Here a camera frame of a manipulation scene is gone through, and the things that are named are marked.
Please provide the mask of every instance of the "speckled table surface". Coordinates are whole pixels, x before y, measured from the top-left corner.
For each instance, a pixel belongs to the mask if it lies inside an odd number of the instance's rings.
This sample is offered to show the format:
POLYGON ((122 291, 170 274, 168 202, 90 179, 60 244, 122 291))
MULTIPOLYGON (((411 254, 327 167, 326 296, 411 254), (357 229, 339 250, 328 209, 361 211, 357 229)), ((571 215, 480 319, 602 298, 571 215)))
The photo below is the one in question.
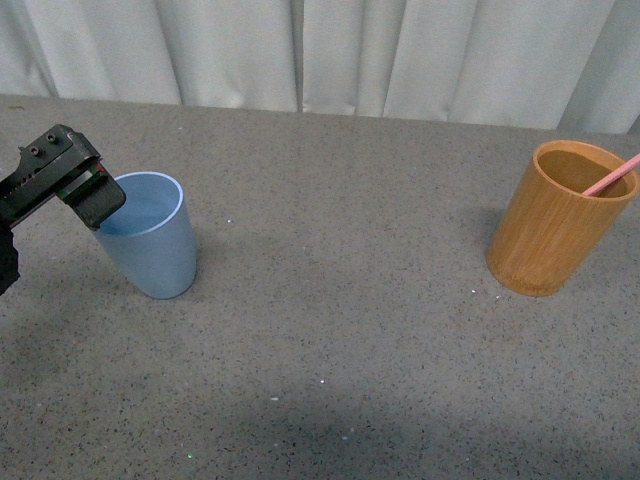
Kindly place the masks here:
POLYGON ((640 478, 640 203, 551 297, 485 267, 567 134, 2 96, 2 176, 54 123, 182 183, 198 274, 147 298, 55 199, 16 227, 3 479, 640 478))

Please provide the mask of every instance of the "wooden cup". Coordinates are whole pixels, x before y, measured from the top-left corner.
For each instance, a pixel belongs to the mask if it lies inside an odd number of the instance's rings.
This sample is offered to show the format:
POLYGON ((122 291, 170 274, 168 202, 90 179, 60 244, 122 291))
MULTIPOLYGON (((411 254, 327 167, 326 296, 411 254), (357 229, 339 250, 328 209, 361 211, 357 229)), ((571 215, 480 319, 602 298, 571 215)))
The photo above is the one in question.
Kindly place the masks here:
POLYGON ((525 295, 557 292, 638 193, 635 171, 597 196, 580 193, 623 163, 588 143, 540 145, 487 252, 496 279, 525 295))

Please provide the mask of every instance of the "white curtain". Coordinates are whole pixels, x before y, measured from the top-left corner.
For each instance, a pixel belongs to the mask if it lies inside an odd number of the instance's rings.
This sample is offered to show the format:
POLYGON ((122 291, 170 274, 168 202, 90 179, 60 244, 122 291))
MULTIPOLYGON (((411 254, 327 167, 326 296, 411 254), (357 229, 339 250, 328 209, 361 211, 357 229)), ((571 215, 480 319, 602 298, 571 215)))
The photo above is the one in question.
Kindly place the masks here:
POLYGON ((2 0, 0 93, 640 131, 638 0, 2 0))

